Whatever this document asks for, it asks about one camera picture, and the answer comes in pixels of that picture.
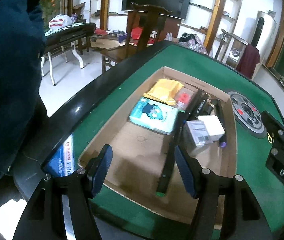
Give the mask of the black marker green end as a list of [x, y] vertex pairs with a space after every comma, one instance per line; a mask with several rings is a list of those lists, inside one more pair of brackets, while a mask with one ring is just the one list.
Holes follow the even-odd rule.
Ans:
[[169, 143], [169, 149], [166, 155], [164, 167], [162, 169], [161, 176], [158, 181], [158, 186], [156, 189], [156, 194], [160, 197], [166, 195], [167, 188], [169, 186], [171, 176], [173, 173], [173, 168], [175, 164], [175, 147], [179, 145], [181, 139], [181, 133], [183, 130], [184, 123], [188, 119], [189, 112], [188, 111], [179, 111], [177, 114], [177, 118], [175, 120], [175, 125], [172, 131], [172, 138]]

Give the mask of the white box with barcode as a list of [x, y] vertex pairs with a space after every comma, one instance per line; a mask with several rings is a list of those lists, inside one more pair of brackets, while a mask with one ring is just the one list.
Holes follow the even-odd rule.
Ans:
[[192, 147], [202, 147], [213, 143], [204, 122], [199, 120], [186, 121], [183, 128], [183, 140]]

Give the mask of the light blue cartoon tissue pack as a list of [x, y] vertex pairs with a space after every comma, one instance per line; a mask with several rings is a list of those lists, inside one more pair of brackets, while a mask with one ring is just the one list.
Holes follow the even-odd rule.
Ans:
[[133, 107], [129, 120], [141, 127], [170, 135], [173, 131], [178, 109], [161, 102], [141, 97]]

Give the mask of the red number nine candle pack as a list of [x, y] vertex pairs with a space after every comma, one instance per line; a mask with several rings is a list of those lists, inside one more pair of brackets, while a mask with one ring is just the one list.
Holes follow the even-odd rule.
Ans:
[[175, 107], [182, 111], [186, 110], [191, 99], [194, 97], [194, 94], [195, 92], [188, 88], [181, 88], [174, 97], [174, 100], [176, 102]]

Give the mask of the yellow padded envelope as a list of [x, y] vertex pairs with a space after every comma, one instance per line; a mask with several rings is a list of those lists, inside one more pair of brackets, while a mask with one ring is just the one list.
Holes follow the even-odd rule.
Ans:
[[159, 79], [143, 97], [174, 106], [174, 97], [183, 87], [184, 85], [177, 80]]

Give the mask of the black pen gold tip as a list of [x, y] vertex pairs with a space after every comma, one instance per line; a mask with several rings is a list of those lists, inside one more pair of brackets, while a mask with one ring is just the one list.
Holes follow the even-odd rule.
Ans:
[[212, 111], [215, 109], [216, 105], [217, 105], [217, 99], [212, 99], [208, 101], [203, 108], [202, 115], [210, 115]]

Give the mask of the cardboard box tray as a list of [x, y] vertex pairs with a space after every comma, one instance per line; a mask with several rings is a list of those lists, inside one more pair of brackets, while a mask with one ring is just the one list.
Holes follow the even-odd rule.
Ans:
[[155, 71], [124, 101], [83, 150], [78, 163], [82, 167], [86, 166], [105, 144], [111, 145], [113, 159], [105, 185], [123, 198], [138, 204], [143, 210], [190, 224], [197, 200], [186, 192], [178, 168], [173, 170], [166, 195], [160, 197], [156, 194], [170, 136], [137, 126], [128, 119], [130, 111], [142, 94], [161, 78], [176, 79], [193, 92], [201, 89], [212, 98], [220, 100], [226, 128], [229, 130], [227, 146], [220, 148], [215, 142], [202, 149], [188, 146], [187, 150], [202, 167], [224, 177], [235, 175], [237, 138], [230, 96], [200, 79], [169, 67]]

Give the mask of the black pen purple end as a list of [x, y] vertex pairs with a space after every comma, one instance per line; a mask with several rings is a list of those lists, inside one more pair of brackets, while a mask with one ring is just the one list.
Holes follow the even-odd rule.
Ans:
[[222, 105], [220, 100], [216, 100], [216, 104], [215, 104], [215, 114], [218, 117], [222, 128], [224, 130], [224, 134], [220, 137], [219, 139], [219, 147], [220, 148], [225, 148], [227, 146], [227, 132], [226, 132], [226, 126], [225, 126], [225, 119], [224, 119], [224, 114], [222, 111]]

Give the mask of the white charger cube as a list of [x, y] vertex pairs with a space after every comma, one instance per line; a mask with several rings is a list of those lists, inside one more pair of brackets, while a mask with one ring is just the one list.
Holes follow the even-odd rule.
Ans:
[[216, 115], [199, 115], [198, 120], [205, 125], [210, 140], [218, 141], [225, 134], [224, 128]]

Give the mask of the black pen white lettering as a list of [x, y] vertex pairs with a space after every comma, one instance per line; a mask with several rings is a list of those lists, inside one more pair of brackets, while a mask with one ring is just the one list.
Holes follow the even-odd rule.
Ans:
[[202, 113], [209, 94], [198, 90], [186, 109], [186, 119], [196, 120], [200, 113]]

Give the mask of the wooden chair with maroon cloth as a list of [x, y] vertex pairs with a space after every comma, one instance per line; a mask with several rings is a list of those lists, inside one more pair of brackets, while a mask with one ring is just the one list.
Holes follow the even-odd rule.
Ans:
[[225, 31], [224, 29], [222, 29], [221, 41], [220, 41], [220, 45], [218, 46], [217, 52], [215, 54], [215, 59], [223, 62], [223, 59], [228, 51], [228, 47], [231, 41], [233, 41], [233, 43], [229, 50], [229, 54], [225, 61], [225, 64], [235, 69], [241, 59], [241, 56], [246, 46], [248, 46], [249, 43], [243, 38], [233, 33], [229, 33]]

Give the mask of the silver standing air conditioner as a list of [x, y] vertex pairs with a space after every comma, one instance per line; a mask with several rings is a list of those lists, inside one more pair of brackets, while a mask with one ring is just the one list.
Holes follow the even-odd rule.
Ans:
[[271, 15], [258, 11], [249, 43], [259, 51], [260, 62], [265, 58], [276, 26], [277, 23]]

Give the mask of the white plastic bag red print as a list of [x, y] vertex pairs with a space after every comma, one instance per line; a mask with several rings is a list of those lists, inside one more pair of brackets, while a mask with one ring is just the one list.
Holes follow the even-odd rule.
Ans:
[[69, 25], [72, 25], [75, 20], [68, 15], [57, 15], [49, 21], [48, 27], [50, 30], [58, 30]]

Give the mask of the person dark blue clothing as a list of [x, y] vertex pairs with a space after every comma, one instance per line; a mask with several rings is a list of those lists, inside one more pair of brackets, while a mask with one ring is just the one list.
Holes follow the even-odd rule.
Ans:
[[22, 198], [12, 169], [48, 119], [39, 95], [44, 50], [40, 0], [0, 0], [0, 207]]

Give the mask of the dark wooden chair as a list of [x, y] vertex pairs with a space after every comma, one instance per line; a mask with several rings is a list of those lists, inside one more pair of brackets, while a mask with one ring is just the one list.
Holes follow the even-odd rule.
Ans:
[[[104, 49], [100, 52], [102, 73], [107, 68], [113, 68], [121, 61], [133, 56], [135, 53], [143, 51], [149, 45], [149, 41], [159, 42], [160, 35], [165, 27], [165, 22], [171, 11], [156, 5], [139, 5], [131, 3], [133, 9], [132, 22], [126, 33], [125, 44], [111, 49]], [[138, 30], [134, 27], [135, 18], [140, 14], [146, 15], [143, 27]]]

